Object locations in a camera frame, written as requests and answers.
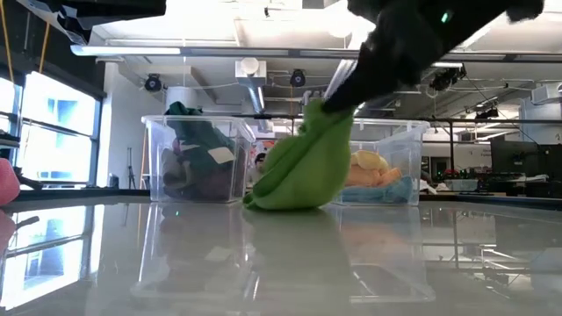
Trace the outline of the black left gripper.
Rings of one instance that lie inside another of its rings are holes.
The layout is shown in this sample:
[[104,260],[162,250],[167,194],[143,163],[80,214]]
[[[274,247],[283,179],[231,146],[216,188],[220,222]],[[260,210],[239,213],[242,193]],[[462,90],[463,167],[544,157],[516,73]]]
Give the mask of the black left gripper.
[[79,18],[146,18],[162,16],[167,0],[61,0],[64,9],[71,9]]

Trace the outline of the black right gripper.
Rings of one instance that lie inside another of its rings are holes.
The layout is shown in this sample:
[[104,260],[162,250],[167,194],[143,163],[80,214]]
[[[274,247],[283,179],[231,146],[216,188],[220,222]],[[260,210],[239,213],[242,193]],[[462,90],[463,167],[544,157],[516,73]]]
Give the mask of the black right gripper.
[[322,105],[353,111],[395,90],[395,78],[419,74],[502,14],[511,23],[537,18],[544,0],[350,0],[350,12],[375,24],[356,68]]

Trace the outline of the orange towel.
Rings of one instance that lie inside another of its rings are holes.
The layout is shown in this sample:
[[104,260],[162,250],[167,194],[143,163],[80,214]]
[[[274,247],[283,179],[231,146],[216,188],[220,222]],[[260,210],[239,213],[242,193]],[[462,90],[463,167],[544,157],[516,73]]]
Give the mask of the orange towel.
[[377,152],[359,150],[350,156],[346,187],[383,188],[399,181],[399,169],[391,168],[387,160]]

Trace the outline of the light green towel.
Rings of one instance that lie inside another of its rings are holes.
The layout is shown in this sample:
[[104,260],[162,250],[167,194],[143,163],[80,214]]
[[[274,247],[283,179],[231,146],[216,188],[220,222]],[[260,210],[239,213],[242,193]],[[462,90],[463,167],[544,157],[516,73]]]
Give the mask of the light green towel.
[[266,155],[262,177],[243,198],[249,209],[315,208],[343,188],[350,167],[352,108],[325,112],[325,102],[308,104],[298,133],[276,142]]

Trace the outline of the light blue towel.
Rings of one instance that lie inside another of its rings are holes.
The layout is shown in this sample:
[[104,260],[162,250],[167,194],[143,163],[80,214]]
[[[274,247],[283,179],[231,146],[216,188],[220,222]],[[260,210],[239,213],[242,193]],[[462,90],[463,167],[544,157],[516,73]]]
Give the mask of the light blue towel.
[[385,187],[348,187],[342,190],[339,200],[343,203],[404,205],[410,202],[414,182],[410,176]]

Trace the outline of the white handwritten paper tag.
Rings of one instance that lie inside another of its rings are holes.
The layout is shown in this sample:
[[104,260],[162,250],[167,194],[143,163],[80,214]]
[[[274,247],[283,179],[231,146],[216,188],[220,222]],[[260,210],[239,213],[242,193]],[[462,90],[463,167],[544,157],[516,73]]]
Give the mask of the white handwritten paper tag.
[[216,147],[214,149],[209,149],[207,153],[217,164],[223,164],[235,160],[235,155],[228,147]]

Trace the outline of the dark green towel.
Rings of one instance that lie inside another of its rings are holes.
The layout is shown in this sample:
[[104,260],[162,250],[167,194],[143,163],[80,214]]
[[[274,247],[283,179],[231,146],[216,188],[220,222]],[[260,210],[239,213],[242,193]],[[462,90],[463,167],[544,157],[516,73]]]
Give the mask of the dark green towel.
[[168,126],[176,134],[180,145],[180,162],[188,162],[196,177],[209,176],[214,172],[225,172],[233,167],[234,158],[230,156],[225,162],[218,162],[210,153],[214,149],[226,148],[232,154],[234,142],[205,119],[191,117],[202,116],[200,109],[187,108],[180,102],[174,102],[165,112],[170,116]]

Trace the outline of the clear plastic bin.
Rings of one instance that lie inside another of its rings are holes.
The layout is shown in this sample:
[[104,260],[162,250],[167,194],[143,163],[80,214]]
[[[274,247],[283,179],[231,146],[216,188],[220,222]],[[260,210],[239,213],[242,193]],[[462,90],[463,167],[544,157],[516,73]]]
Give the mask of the clear plastic bin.
[[[429,123],[420,120],[385,120],[356,118],[352,125],[349,141],[350,155],[359,150],[377,152],[391,168],[400,170],[402,177],[410,176],[414,182],[410,202],[404,205],[416,206],[419,201],[422,172],[422,138],[429,129]],[[340,205],[387,205],[343,203],[340,194],[333,201]]]
[[[180,154],[180,145],[176,138],[175,131],[168,126],[169,119],[170,116],[166,115],[150,115],[142,118],[142,121],[148,129],[150,198],[154,202],[198,202],[168,197],[163,191],[162,151],[165,148],[168,148],[175,154]],[[249,150],[251,149],[253,142],[256,140],[255,135],[253,134],[251,128],[249,128],[248,124],[240,118],[233,117],[196,116],[191,117],[191,119],[205,119],[210,121],[214,127],[219,129],[224,135],[234,142],[233,154],[235,155],[235,160],[233,167],[225,172],[229,172],[232,175],[232,178],[240,177],[244,181],[246,190]],[[242,197],[231,200],[227,203],[231,203]]]

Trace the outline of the black ceiling spotlight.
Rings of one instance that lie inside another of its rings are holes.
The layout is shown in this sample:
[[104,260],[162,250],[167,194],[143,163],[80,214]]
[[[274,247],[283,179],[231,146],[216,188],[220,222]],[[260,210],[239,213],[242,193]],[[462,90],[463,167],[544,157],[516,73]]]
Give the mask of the black ceiling spotlight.
[[460,68],[444,68],[441,72],[438,72],[435,75],[429,83],[429,87],[434,91],[447,90],[465,76],[466,70],[464,66],[461,66]]

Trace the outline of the white ceiling fixture box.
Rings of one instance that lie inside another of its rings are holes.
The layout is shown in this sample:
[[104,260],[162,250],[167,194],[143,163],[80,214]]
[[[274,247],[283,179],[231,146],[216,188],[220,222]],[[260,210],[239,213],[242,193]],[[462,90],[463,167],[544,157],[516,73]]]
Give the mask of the white ceiling fixture box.
[[261,87],[267,83],[267,63],[254,57],[246,57],[235,62],[234,76],[243,86]]

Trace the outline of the white cylindrical tank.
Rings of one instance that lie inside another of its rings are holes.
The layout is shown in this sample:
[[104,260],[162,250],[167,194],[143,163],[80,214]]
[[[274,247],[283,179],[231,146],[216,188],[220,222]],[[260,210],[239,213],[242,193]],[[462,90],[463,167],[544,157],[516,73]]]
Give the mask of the white cylindrical tank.
[[187,108],[198,107],[198,94],[193,88],[184,86],[168,87],[165,95],[165,104],[167,109],[176,102],[181,103]]

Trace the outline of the large window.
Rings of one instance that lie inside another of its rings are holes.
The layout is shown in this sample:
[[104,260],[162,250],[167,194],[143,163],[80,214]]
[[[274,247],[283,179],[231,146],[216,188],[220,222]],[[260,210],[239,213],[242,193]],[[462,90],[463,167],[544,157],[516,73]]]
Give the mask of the large window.
[[23,176],[40,182],[88,182],[98,112],[94,97],[38,72],[27,75],[17,156]]

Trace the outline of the black tripod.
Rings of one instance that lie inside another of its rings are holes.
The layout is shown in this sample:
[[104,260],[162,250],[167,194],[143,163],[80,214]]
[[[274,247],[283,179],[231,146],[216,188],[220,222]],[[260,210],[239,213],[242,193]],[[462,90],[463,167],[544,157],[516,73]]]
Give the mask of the black tripod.
[[128,189],[129,190],[135,190],[136,189],[136,183],[135,183],[135,176],[133,173],[133,151],[132,149],[129,147],[127,149],[127,180],[128,180]]

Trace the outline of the purple towel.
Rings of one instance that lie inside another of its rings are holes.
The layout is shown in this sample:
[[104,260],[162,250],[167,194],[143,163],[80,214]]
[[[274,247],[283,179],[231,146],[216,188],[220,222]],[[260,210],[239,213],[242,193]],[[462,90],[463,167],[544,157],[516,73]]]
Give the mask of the purple towel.
[[209,176],[191,177],[167,173],[163,176],[163,191],[175,199],[226,203],[241,198],[245,193],[244,181],[232,178],[229,172],[215,172]]

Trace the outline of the black computer monitor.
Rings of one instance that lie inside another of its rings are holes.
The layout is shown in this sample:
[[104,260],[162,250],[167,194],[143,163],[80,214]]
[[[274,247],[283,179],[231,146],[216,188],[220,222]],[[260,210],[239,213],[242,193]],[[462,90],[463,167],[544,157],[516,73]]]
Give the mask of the black computer monitor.
[[562,178],[562,144],[493,140],[491,157],[494,173]]

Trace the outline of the pink cloth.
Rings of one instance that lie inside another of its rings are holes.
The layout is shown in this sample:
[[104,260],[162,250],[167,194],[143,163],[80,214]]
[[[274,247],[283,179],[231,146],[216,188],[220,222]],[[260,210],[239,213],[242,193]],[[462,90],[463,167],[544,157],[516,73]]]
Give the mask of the pink cloth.
[[13,201],[20,192],[20,183],[10,162],[0,158],[0,206]]

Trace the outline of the grey overhead frame bar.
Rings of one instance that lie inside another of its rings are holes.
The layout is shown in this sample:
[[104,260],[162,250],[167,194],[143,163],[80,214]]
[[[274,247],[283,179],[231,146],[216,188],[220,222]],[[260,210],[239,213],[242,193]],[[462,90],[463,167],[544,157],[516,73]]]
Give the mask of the grey overhead frame bar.
[[[261,48],[261,47],[119,47],[71,45],[77,56],[165,56],[186,57],[270,57],[298,59],[355,60],[358,50]],[[514,63],[562,63],[562,54],[522,52],[450,52],[443,61],[453,62],[514,62]]]

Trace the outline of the black metal rail frame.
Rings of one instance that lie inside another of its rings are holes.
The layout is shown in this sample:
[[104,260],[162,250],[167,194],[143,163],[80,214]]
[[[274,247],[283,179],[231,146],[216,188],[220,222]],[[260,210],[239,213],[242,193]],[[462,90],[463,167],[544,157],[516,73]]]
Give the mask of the black metal rail frame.
[[429,158],[444,158],[447,167],[457,171],[491,169],[494,141],[562,146],[562,120],[518,117],[488,121],[442,119],[433,122],[423,135],[422,154]]

